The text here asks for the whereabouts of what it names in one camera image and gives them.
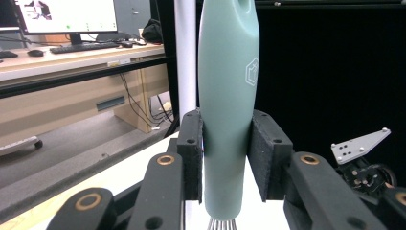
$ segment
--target mint green bottle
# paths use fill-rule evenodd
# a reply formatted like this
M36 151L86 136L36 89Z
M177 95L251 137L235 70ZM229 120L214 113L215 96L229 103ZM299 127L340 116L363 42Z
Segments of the mint green bottle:
M204 124L204 199L213 219L234 219L241 209L258 70L254 0L205 0L198 84Z

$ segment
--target wires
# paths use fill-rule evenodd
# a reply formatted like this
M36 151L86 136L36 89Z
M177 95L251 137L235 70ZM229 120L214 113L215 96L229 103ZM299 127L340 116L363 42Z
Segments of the wires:
M147 45L146 40L143 39L142 37L140 37L140 36L138 36L138 35L136 35L136 34L128 34L128 35L130 36L130 39L132 39L131 42L132 42L133 44L136 44L136 45L139 45L139 46L146 46L146 45Z
M390 183L392 186L394 186L394 187L397 186L396 176L395 176L394 172L391 169L389 169L389 167L387 167L384 164L374 164L374 165L371 165L370 167L382 172L382 174L385 178L385 181Z
M149 127L157 127L157 126L161 125L161 124L166 120L165 117L157 117L159 114L158 114L158 115L157 115L157 114L152 115L152 113L151 113L152 118L153 118L154 120L158 120L158 122L150 120L150 119L148 118L147 114L144 112L144 110L140 107L140 105L137 103L137 101L135 101L135 99L132 97L131 93L129 92L128 83L127 83L127 81L126 81L126 79L125 79L125 75L124 75L124 74L120 74L120 77L121 77L121 79L122 79L122 81L123 81L123 84L124 84L124 87L125 87L125 91L127 92L128 100L129 100L129 105L131 106L132 111L133 111L141 120L143 120ZM136 105L138 106L138 108L140 109L140 111L143 113L144 116L141 116L141 115L136 111L136 109L135 109L134 106L133 106L134 104L136 104ZM166 117L168 118L168 120L169 120L170 122L172 122L172 120L169 118L170 114L167 114L167 112L165 111L165 109L164 109L163 106L162 106L162 108L163 108L164 113L166 114Z
M87 34L90 38L92 38L92 39L94 39L94 40L96 40L96 38L95 37L93 37L93 36L91 36L90 34Z
M148 103L149 103L149 113L151 114L151 117L154 120L168 119L168 117L170 117L173 114L172 110L166 111L162 105L161 105L161 108L163 109L163 111L159 112L157 114L153 114L152 107L151 107L151 99L148 100Z
M56 42L48 41L46 43L38 42L38 41L31 41L25 36L23 37L23 39L16 39L16 38L10 38L10 37L6 37L6 36L0 36L0 41L25 42L25 43L29 43L29 44L38 44L38 45L44 45L44 46L53 45L55 43L60 44L60 41L56 41Z

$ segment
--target metal bristles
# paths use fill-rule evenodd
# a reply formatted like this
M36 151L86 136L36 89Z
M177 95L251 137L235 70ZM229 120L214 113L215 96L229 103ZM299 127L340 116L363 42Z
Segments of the metal bristles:
M207 230L237 230L236 227L236 220L217 220L214 218L210 218L209 227Z

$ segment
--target black panel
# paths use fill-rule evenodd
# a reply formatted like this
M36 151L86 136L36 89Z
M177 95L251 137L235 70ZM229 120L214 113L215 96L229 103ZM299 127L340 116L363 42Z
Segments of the black panel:
M116 221L114 199L110 191L103 188L89 188L72 195L47 229L110 229Z
M165 55L174 58L175 61L167 63L168 84L170 101L172 103L172 111L174 121L169 128L169 133L172 134L176 127L179 126L179 93L178 93L178 78L177 78L177 63L176 63L176 32L175 32L175 11L174 1L153 0L156 4L159 20L161 22L162 37L164 40Z
M127 229L183 229L182 165L176 153L151 158Z
M183 116L177 139L185 175L185 199L202 201L203 120L197 110Z
M289 161L293 144L266 113L255 110L248 159L263 202L283 200L282 165Z
M335 165L331 143L388 127L367 155L406 185L406 6L257 8L256 109L270 114L295 150Z

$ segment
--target metal bracket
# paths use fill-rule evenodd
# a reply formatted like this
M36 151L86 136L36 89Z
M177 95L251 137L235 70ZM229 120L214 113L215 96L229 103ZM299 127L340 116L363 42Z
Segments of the metal bracket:
M331 150L337 163L343 165L370 152L389 134L391 134L391 131L384 127L382 130L365 136L357 137L339 144L331 144Z

